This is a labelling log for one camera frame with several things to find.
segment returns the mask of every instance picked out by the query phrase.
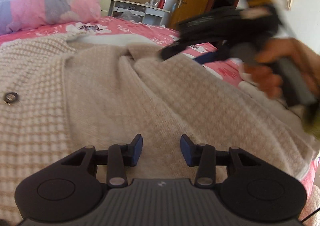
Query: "desk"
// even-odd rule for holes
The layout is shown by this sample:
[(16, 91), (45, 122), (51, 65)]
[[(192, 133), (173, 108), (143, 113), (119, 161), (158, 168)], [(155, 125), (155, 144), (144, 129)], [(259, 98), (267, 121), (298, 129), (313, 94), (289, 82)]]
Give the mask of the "desk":
[(153, 16), (154, 18), (153, 25), (156, 25), (156, 26), (163, 25), (163, 21), (164, 21), (163, 17), (166, 14), (170, 13), (170, 11), (167, 11), (164, 9), (159, 9), (157, 7), (133, 3), (125, 0), (111, 0), (111, 7), (109, 12), (111, 13), (110, 16), (112, 17), (115, 12), (118, 12), (118, 13), (131, 12), (134, 15), (140, 16), (140, 21), (142, 23), (146, 23), (147, 16)]

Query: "waffle knit fabric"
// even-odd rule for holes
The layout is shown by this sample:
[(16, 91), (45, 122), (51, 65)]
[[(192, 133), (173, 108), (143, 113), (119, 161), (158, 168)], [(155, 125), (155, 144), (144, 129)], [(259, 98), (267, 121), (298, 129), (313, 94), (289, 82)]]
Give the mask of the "waffle knit fabric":
[[(27, 176), (85, 146), (107, 149), (142, 134), (128, 178), (194, 178), (180, 136), (218, 150), (239, 146), (301, 178), (315, 151), (248, 95), (180, 54), (160, 62), (156, 45), (76, 50), (75, 35), (10, 43), (0, 49), (0, 218), (21, 219), (14, 201)], [(103, 181), (104, 171), (98, 173)], [(226, 178), (217, 168), (217, 180)]]

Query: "beige cardigan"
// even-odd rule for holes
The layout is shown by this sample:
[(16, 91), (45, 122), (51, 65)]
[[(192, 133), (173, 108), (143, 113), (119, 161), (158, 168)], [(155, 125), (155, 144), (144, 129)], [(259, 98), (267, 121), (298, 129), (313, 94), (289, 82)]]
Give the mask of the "beige cardigan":
[[(311, 143), (190, 58), (160, 62), (154, 45), (76, 50), (66, 42), (75, 37), (0, 48), (1, 94), (20, 97), (0, 102), (0, 218), (21, 219), (14, 191), (25, 177), (85, 145), (106, 149), (138, 133), (144, 147), (129, 178), (193, 178), (181, 134), (218, 150), (242, 147), (297, 178), (308, 171)], [(225, 177), (218, 168), (218, 181)]]

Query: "pink floral bedsheet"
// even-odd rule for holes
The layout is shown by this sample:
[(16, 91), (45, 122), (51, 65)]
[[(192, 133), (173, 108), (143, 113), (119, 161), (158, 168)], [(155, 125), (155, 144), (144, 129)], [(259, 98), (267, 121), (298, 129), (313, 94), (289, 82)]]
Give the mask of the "pink floral bedsheet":
[[(106, 35), (106, 34), (136, 34), (147, 37), (154, 43), (166, 46), (178, 39), (178, 32), (172, 29), (166, 29), (159, 26), (145, 25), (142, 23), (135, 23), (131, 21), (124, 21), (113, 17), (103, 17), (95, 23), (68, 23), (52, 26), (43, 26), (38, 29), (19, 31), (13, 34), (0, 36), (0, 46), (12, 40), (36, 38), (58, 33), (87, 31), (92, 35)], [(188, 47), (184, 53), (189, 57), (197, 57), (205, 52), (215, 51), (216, 48), (210, 43), (204, 43), (192, 47)], [(239, 75), (239, 65), (234, 59), (225, 62), (215, 62), (205, 64), (205, 68), (214, 74), (216, 77), (234, 85), (238, 86), (242, 81)], [(305, 178), (302, 180), (308, 197), (311, 194), (313, 181), (315, 178), (318, 161), (314, 161), (310, 165), (310, 170)]]

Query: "red object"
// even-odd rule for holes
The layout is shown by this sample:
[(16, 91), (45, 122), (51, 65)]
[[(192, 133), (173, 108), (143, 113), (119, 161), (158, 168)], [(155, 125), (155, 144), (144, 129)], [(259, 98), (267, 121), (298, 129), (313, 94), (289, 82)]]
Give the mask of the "red object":
[(158, 4), (158, 8), (163, 9), (164, 8), (164, 4), (167, 0), (160, 0), (159, 4)]

